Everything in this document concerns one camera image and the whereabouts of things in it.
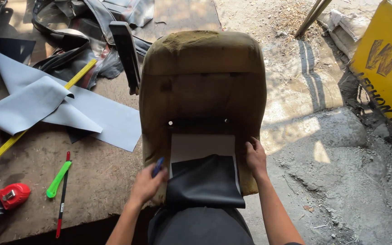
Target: yellow sign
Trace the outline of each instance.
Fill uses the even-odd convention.
[[[351,63],[368,95],[392,121],[392,1],[376,10]]]

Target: seat backrest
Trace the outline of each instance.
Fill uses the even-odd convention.
[[[265,81],[261,48],[245,33],[182,31],[157,40],[146,53],[139,91],[145,166],[160,157],[169,165],[169,121],[225,118],[228,129],[208,126],[193,131],[234,134],[243,194],[256,193],[243,153],[250,136],[259,138]]]

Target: yellow measuring tape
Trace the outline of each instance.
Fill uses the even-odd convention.
[[[70,89],[77,81],[79,81],[94,65],[96,64],[96,60],[92,59],[86,66],[83,67],[83,69],[81,69],[77,75],[75,75],[64,87],[66,89]],[[16,143],[16,141],[18,141],[18,139],[20,139],[26,132],[22,131],[19,132],[17,134],[15,134],[14,136],[12,136],[7,142],[5,142],[3,144],[3,146],[1,146],[0,148],[0,156],[2,156],[11,146],[14,145],[14,143]]]

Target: wooden workbench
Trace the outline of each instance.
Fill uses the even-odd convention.
[[[167,5],[162,4],[162,1],[155,1],[156,15],[161,11],[173,13],[170,9],[175,6],[171,6],[169,1]],[[53,47],[30,22],[33,4],[34,0],[9,0],[6,11],[0,16],[0,37],[36,40],[31,60],[37,62],[45,59]],[[188,0],[181,4],[185,6],[179,8],[180,13],[176,13],[179,21],[174,22],[173,17],[167,19],[167,24],[151,21],[145,28],[146,33],[143,28],[138,28],[137,34],[147,40],[155,40],[159,35],[172,31],[220,30],[211,1],[205,3],[208,6],[202,6],[206,10],[203,17],[195,17],[195,13],[192,13],[188,14],[187,20],[183,20],[180,14],[182,11],[190,11],[193,3]],[[129,95],[124,74],[113,80],[100,78],[92,91],[132,108],[139,108],[138,97]],[[0,100],[6,96],[8,92],[0,76]],[[8,134],[0,131],[0,146],[8,138]],[[67,151],[71,152],[73,163],[68,175],[62,228],[101,220],[122,212],[135,175],[142,169],[141,139],[132,153],[93,137],[71,144],[63,126],[39,122],[0,158],[0,189],[18,182],[31,189],[27,202],[5,215],[3,221],[0,220],[0,243],[57,228],[62,185],[54,199],[46,197],[46,189],[65,162]]]

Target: hand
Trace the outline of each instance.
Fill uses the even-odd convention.
[[[251,137],[251,139],[252,143],[245,143],[247,148],[246,161],[253,177],[256,181],[258,181],[260,178],[268,176],[266,167],[266,153],[264,152],[264,148],[259,140],[255,139],[254,137]]]
[[[137,174],[128,202],[134,202],[136,205],[142,207],[143,204],[154,197],[161,182],[167,181],[167,168],[162,168],[157,176],[152,178],[154,168],[155,163],[147,166]]]

